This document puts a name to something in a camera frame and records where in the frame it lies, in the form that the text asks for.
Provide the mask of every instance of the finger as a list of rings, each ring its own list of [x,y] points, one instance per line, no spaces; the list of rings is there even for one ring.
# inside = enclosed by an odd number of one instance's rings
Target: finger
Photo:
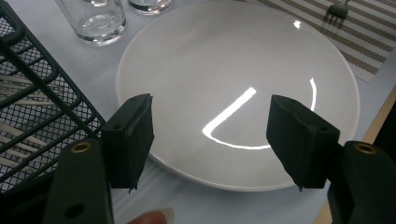
[[[175,212],[172,208],[164,208],[157,211],[147,212],[128,224],[173,224]]]

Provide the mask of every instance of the metal grid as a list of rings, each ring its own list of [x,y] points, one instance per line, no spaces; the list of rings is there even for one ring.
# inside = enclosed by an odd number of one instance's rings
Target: metal grid
[[[21,21],[11,21],[10,18],[16,15],[5,5],[0,6],[0,16],[0,42],[6,43],[2,37],[13,35],[16,31],[13,25]],[[83,138],[98,137],[105,123],[59,64],[24,25],[23,28],[26,29],[25,36],[15,36],[16,40],[11,42],[16,43],[0,48],[0,160],[13,162],[13,165],[0,163],[0,192],[53,171],[64,147]],[[6,54],[9,49],[33,74],[22,72],[25,70],[9,59]],[[36,86],[7,77],[25,80],[38,77],[47,84]],[[50,94],[43,91],[48,88]],[[35,102],[35,105],[21,102]],[[11,126],[21,133],[5,131],[4,126]],[[29,137],[45,145],[35,143]]]

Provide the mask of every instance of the table surface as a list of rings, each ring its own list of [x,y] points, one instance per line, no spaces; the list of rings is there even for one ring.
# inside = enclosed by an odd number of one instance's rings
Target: table surface
[[[174,0],[170,10],[207,0]],[[8,0],[23,22],[76,82],[99,113],[109,119],[118,108],[115,77],[122,53],[134,36],[158,16],[142,16],[121,0],[127,19],[123,39],[93,48],[81,43],[55,1]],[[370,83],[357,79],[361,118],[355,140],[361,140],[396,84],[393,51]],[[148,210],[173,207],[180,223],[312,223],[326,200],[326,189],[297,187],[265,192],[213,189],[146,163],[138,190],[113,189],[116,223],[126,223]]]

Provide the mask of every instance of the black plastic part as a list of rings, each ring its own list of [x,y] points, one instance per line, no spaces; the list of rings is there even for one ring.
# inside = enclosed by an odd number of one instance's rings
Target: black plastic part
[[[327,192],[327,198],[332,212],[332,224],[348,223],[355,206],[350,190],[337,188],[332,183]]]
[[[113,223],[110,197],[100,142],[77,141],[61,152],[43,223]]]
[[[41,223],[54,172],[0,194],[0,223]]]
[[[111,188],[137,189],[153,139],[151,96],[129,99],[102,129]]]
[[[347,142],[342,165],[355,204],[348,223],[396,223],[396,165],[388,153]]]
[[[339,130],[301,103],[273,95],[266,134],[300,189],[324,187],[327,159],[339,146]]]

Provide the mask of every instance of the brass screw insert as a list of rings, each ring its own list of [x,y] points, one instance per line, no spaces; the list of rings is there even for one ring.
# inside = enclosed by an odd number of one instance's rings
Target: brass screw insert
[[[376,153],[378,153],[378,150],[376,150],[376,148],[362,143],[355,144],[355,149],[358,150],[359,152],[369,155],[375,155]]]
[[[92,147],[91,143],[82,142],[82,143],[75,144],[70,150],[73,153],[81,153],[81,152],[85,152],[85,151],[89,150],[91,147]]]

